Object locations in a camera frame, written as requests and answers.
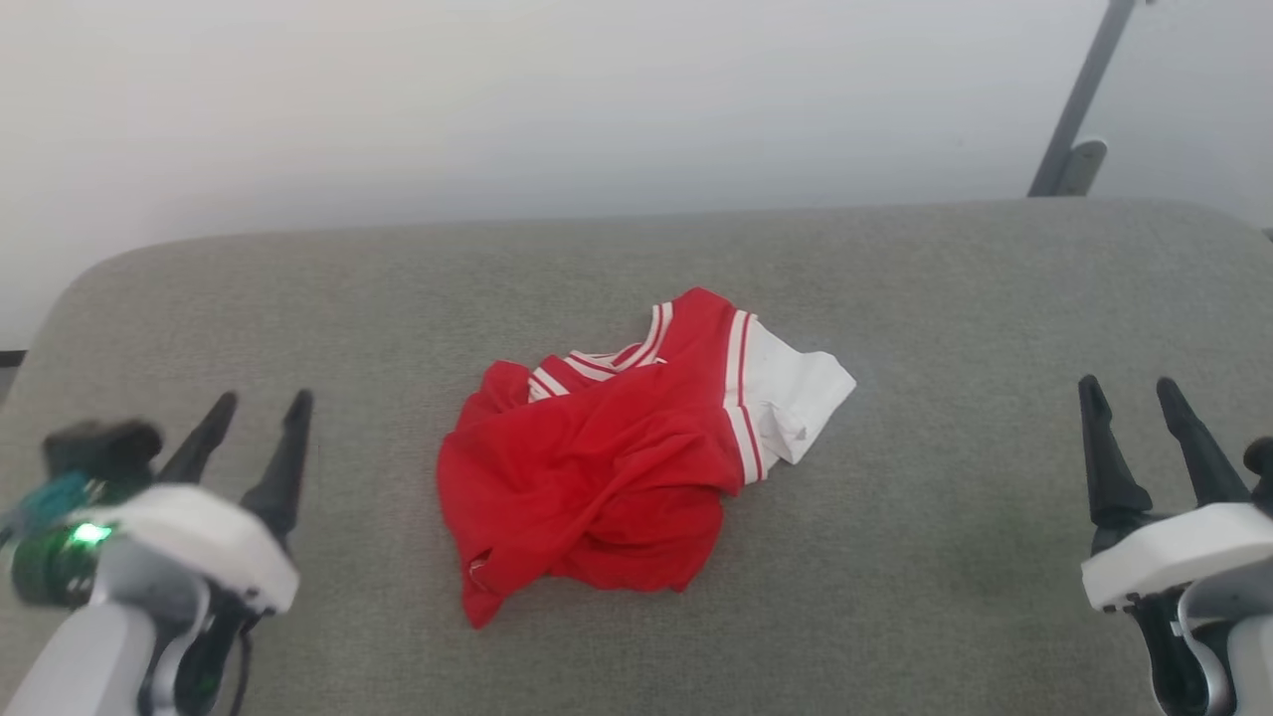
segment gray cushion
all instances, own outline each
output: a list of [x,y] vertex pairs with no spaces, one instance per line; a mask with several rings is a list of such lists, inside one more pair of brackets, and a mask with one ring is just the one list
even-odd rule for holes
[[[264,469],[314,390],[294,610],[244,713],[1157,713],[1125,617],[1094,613],[1076,383],[1190,505],[1153,382],[1235,459],[1273,432],[1273,246],[1179,204],[1021,200],[214,238],[61,298],[0,412],[0,498],[84,417],[239,414],[206,484]],[[700,284],[859,387],[797,468],[726,506],[682,595],[541,580],[481,632],[433,465],[493,361],[644,335]],[[0,701],[59,614],[0,598]]]

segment green led light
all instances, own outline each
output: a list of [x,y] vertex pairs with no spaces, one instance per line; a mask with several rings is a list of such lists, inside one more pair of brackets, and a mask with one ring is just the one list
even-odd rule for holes
[[92,524],[83,524],[71,533],[71,539],[83,544],[97,544],[111,536],[111,527],[99,527]]

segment red and white jersey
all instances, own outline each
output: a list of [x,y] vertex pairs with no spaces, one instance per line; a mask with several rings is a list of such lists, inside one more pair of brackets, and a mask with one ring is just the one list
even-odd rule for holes
[[438,459],[470,620],[542,575],[684,590],[721,493],[798,462],[854,386],[701,288],[654,306],[645,340],[616,353],[495,363]]

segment white sleeve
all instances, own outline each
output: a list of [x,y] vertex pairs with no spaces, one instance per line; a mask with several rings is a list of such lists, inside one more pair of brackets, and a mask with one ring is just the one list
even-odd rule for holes
[[822,433],[857,381],[830,353],[801,353],[751,317],[743,345],[743,400],[752,412],[766,468],[796,464]]

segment white wall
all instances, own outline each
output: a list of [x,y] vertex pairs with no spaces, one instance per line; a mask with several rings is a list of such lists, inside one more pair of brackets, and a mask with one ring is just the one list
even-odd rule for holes
[[1104,9],[0,3],[0,349],[188,236],[1020,196]]
[[1184,199],[1273,227],[1273,0],[1137,8],[1087,136],[1110,148],[1092,196]]

